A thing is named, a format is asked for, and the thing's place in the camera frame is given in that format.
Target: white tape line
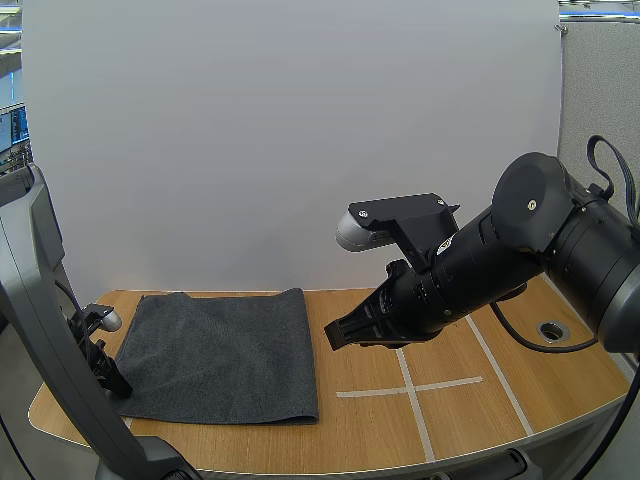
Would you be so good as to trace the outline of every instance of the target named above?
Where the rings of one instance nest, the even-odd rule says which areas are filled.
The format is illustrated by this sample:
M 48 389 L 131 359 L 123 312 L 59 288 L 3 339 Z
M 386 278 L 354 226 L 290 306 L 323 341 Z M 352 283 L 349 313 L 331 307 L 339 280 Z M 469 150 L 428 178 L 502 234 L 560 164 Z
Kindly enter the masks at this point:
M 353 392 L 336 392 L 338 398 L 377 397 L 378 395 L 396 395 L 407 393 L 406 388 L 383 388 L 382 390 L 354 390 Z
M 457 385 L 467 385 L 469 383 L 478 383 L 482 381 L 482 377 L 461 378 L 460 380 L 451 380 L 449 382 L 429 383 L 427 385 L 416 385 L 416 392 L 425 392 L 427 390 L 435 390 L 437 388 L 455 387 Z
M 527 433 L 527 436 L 533 435 L 533 429 L 531 428 L 531 425 L 529 425 L 529 420 L 527 420 L 527 417 L 522 411 L 522 407 L 518 403 L 518 399 L 516 398 L 516 396 L 513 394 L 513 390 L 511 390 L 511 386 L 509 385 L 509 382 L 507 382 L 507 378 L 504 376 L 504 373 L 502 373 L 502 370 L 500 370 L 500 366 L 498 365 L 498 362 L 493 356 L 493 353 L 491 353 L 491 350 L 489 350 L 489 345 L 487 345 L 487 342 L 485 342 L 484 338 L 482 338 L 482 334 L 480 333 L 480 330 L 478 330 L 478 327 L 476 327 L 476 324 L 473 323 L 473 320 L 471 320 L 471 317 L 467 315 L 466 318 L 467 318 L 467 323 L 471 327 L 471 330 L 473 330 L 473 333 L 478 339 L 478 342 L 480 343 L 482 350 L 484 350 L 485 355 L 489 359 L 489 363 L 491 363 L 491 366 L 493 367 L 493 371 L 496 372 L 496 375 L 498 376 L 498 380 L 500 380 L 500 383 L 502 384 L 502 388 L 504 388 L 504 391 L 507 394 L 507 397 L 509 397 L 509 400 L 511 401 L 511 405 L 513 405 L 513 408 L 515 409 L 516 414 L 520 419 L 520 423 L 522 423 L 522 427 L 524 428 L 524 431 Z
M 427 432 L 427 424 L 424 422 L 422 410 L 420 410 L 420 403 L 418 402 L 416 389 L 413 386 L 413 380 L 411 380 L 411 374 L 409 373 L 407 360 L 404 358 L 404 352 L 401 348 L 396 349 L 396 355 L 398 356 L 398 362 L 400 363 L 400 369 L 402 370 L 404 383 L 407 386 L 407 393 L 409 394 L 409 401 L 411 402 L 413 415 L 416 417 L 416 425 L 418 426 L 418 432 L 420 433 L 420 440 L 422 440 L 424 455 L 427 459 L 427 462 L 435 462 L 433 448 L 431 447 L 431 440 L 429 440 L 429 432 Z

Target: monitor screen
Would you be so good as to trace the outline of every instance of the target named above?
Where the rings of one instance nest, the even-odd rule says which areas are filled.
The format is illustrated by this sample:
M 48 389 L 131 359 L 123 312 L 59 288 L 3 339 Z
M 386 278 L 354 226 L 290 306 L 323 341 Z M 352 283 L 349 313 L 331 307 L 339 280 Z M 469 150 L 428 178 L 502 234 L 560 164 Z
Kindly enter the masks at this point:
M 0 115 L 0 152 L 11 148 L 11 113 Z
M 11 112 L 11 142 L 16 144 L 28 138 L 27 112 L 21 107 Z

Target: black strap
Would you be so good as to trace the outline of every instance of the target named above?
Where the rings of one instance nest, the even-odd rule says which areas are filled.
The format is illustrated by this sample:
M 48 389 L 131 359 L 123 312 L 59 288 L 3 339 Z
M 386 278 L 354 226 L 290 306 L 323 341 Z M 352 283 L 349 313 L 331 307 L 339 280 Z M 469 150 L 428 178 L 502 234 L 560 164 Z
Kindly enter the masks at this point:
M 624 183 L 626 186 L 626 200 L 627 200 L 627 216 L 629 217 L 629 222 L 631 222 L 631 233 L 633 238 L 637 241 L 640 241 L 640 223 L 638 223 L 638 214 L 640 213 L 640 204 L 636 205 L 636 184 L 633 180 L 633 174 L 631 173 L 631 169 L 629 165 L 627 165 L 627 161 L 624 159 L 622 154 L 618 151 L 616 147 L 614 147 L 611 142 L 609 142 L 602 135 L 593 135 L 589 142 L 587 143 L 587 159 L 589 163 L 600 175 L 607 179 L 609 182 L 609 186 L 607 189 L 602 192 L 600 195 L 603 199 L 609 200 L 613 195 L 613 182 L 611 181 L 611 177 L 598 167 L 596 163 L 595 149 L 598 142 L 604 142 L 607 146 L 613 151 L 616 156 L 616 160 L 618 160 L 618 165 L 620 165 L 620 169 L 622 170 L 622 175 L 624 176 Z

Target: gray towel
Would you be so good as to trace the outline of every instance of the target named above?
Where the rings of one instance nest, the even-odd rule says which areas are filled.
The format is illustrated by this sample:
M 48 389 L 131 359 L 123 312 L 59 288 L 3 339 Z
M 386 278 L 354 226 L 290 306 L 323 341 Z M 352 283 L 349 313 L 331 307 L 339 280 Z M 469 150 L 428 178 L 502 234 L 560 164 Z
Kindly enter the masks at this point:
M 313 351 L 300 289 L 274 296 L 143 297 L 116 356 L 133 387 L 120 415 L 167 422 L 318 421 Z

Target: cable hole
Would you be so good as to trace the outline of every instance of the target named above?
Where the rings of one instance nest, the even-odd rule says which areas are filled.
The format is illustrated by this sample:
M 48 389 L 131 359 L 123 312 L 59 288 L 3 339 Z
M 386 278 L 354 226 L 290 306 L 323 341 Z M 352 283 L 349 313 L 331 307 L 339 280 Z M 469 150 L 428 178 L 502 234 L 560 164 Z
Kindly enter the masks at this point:
M 562 342 L 569 338 L 569 328 L 561 322 L 539 323 L 538 333 L 547 343 Z

